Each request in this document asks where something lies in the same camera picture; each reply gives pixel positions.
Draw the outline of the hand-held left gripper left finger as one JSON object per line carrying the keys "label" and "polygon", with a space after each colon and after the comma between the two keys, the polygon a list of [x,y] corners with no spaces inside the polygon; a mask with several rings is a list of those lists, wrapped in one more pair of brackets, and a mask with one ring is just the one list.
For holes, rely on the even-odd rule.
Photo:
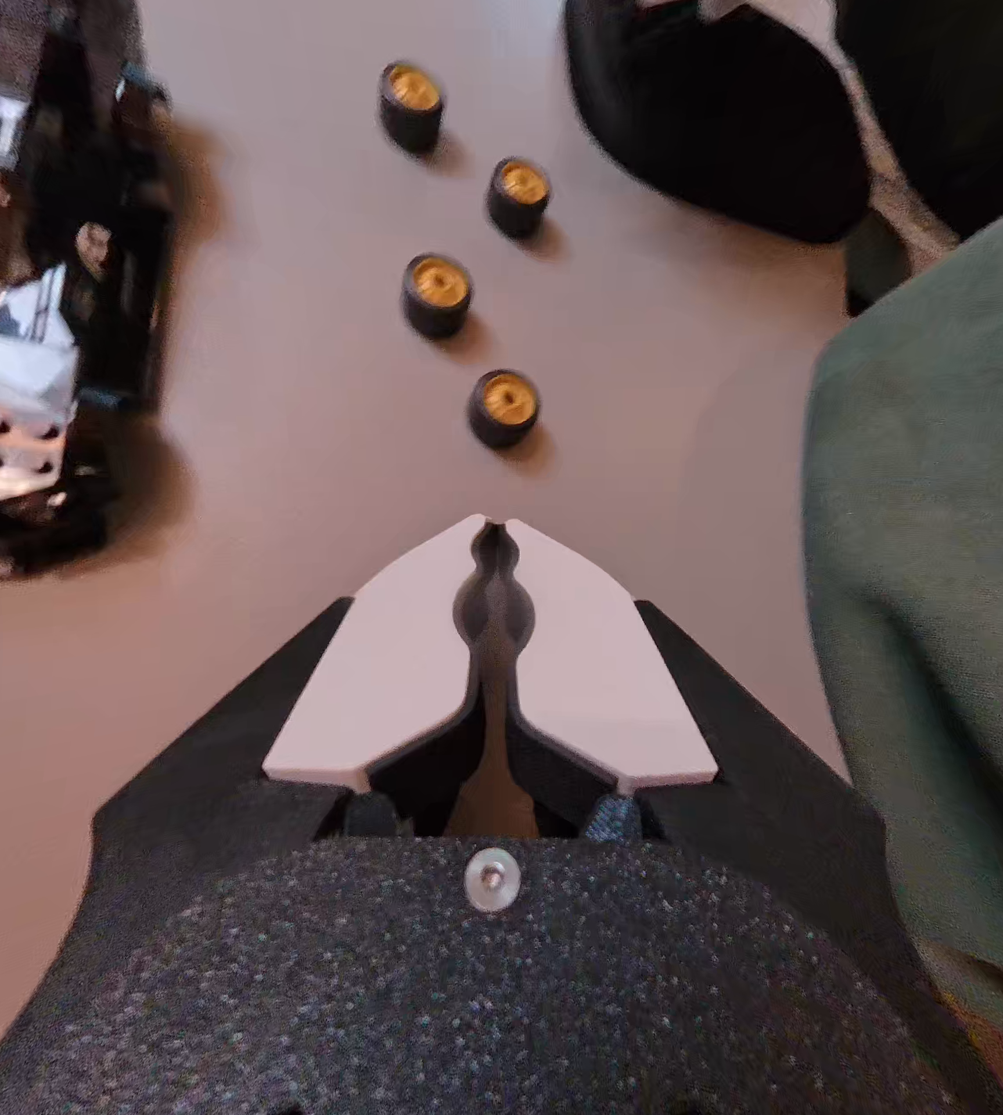
{"label": "hand-held left gripper left finger", "polygon": [[367,792],[369,772],[462,709],[470,650],[455,598],[477,570],[468,516],[356,592],[263,762],[274,780]]}

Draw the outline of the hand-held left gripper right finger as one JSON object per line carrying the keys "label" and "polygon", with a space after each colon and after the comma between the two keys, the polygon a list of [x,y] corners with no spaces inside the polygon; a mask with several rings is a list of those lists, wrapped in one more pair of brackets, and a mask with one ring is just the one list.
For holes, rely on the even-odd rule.
{"label": "hand-held left gripper right finger", "polygon": [[523,720],[623,793],[715,780],[717,760],[634,597],[528,524],[506,527],[513,575],[533,605],[515,660]]}

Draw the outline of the black lego wheel gold hub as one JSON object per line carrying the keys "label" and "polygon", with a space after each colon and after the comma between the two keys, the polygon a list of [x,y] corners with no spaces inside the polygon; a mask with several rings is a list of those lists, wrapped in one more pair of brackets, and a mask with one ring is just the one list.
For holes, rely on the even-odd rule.
{"label": "black lego wheel gold hub", "polygon": [[476,439],[491,450],[516,447],[537,425],[541,392],[526,375],[512,369],[484,374],[471,389],[466,418]]}
{"label": "black lego wheel gold hub", "polygon": [[429,156],[440,139],[444,93],[434,77],[405,60],[388,64],[379,83],[379,119],[397,147]]}
{"label": "black lego wheel gold hub", "polygon": [[486,193],[491,224],[512,240],[534,236],[551,202],[551,180],[532,159],[510,156],[495,165]]}
{"label": "black lego wheel gold hub", "polygon": [[468,320],[473,282],[452,258],[425,253],[410,259],[401,284],[407,323],[427,340],[452,338]]}

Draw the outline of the black lego car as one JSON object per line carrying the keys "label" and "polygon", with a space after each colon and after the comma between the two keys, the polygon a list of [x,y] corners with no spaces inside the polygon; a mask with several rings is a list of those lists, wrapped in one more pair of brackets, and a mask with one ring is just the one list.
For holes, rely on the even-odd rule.
{"label": "black lego car", "polygon": [[137,2],[0,1],[0,578],[101,550],[157,396],[171,101]]}

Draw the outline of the black dimpled wrist rest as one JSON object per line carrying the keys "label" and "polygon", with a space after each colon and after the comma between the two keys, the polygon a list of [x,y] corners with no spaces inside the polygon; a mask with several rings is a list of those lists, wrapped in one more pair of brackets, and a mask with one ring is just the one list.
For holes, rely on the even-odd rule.
{"label": "black dimpled wrist rest", "polygon": [[853,101],[804,35],[748,3],[567,1],[563,28],[581,122],[650,188],[810,244],[865,217]]}

